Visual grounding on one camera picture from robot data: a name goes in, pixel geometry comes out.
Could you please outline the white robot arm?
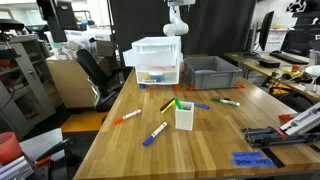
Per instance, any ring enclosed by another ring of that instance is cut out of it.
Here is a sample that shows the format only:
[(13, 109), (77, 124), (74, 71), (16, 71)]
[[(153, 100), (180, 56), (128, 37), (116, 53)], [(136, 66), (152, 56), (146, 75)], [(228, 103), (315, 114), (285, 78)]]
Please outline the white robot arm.
[(169, 7), (169, 23), (163, 26), (166, 36), (181, 36), (187, 34), (189, 26), (181, 19), (180, 6), (190, 7), (196, 0), (164, 0)]

